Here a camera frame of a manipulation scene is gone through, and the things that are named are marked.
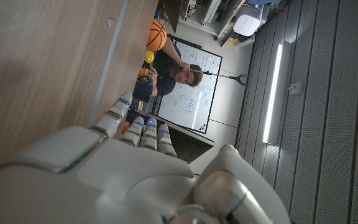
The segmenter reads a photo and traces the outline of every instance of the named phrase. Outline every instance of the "white robotic hand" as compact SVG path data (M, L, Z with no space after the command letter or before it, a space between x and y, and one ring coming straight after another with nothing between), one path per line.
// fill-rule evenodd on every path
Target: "white robotic hand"
M290 222L230 145L196 181L166 124L138 117L113 139L131 101L126 92L89 129L60 130L3 162L0 223Z

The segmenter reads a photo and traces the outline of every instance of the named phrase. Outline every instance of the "orange ball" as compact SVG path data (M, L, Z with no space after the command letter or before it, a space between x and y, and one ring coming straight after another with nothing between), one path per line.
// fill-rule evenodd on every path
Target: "orange ball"
M162 22L154 19L150 29L149 39L147 40L147 50L160 50L167 41L167 30Z

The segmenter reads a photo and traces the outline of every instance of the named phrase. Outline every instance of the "man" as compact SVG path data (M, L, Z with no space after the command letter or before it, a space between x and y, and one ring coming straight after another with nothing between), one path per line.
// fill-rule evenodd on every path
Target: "man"
M153 82L152 96L169 94L176 82L198 86L203 78L200 66L182 62L179 49L170 39L167 39L165 45L157 52L154 68L150 68L149 75Z

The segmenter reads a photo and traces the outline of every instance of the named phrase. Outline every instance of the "black object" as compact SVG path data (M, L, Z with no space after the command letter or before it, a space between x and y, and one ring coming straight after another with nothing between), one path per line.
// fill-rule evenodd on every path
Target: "black object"
M212 74L211 72L207 71L207 72L203 72L203 74L205 75L214 75L214 76L217 76L217 77L224 77L224 78L230 78L230 79L233 79L237 82L240 83L240 85L243 85L243 86L247 86L247 82L248 82L248 75L239 75L237 77L229 77L229 76L226 76L226 75L219 75L219 74Z
M169 22L171 23L173 32L177 32L177 26L179 23L181 0L159 0L157 10L161 10L161 16L164 11L167 13Z
M183 40L183 39L181 39L181 38L174 37L174 36L172 36L171 34L167 34L167 37L171 38L171 40L175 39L176 41L179 41L179 42L181 42L181 43L183 43L183 44L189 45L190 47L194 47L194 48L199 49L199 50L201 50L201 48L202 48L201 45L193 44L193 43L191 43L191 42L189 42L189 41L187 41L187 40Z
M153 82L148 75L138 77L135 84L134 97L148 103L153 93Z
M251 37L252 37L252 36L247 37L247 36L244 36L244 35L240 35L239 38L237 38L237 40L238 40L240 43L243 43L244 41L251 39Z

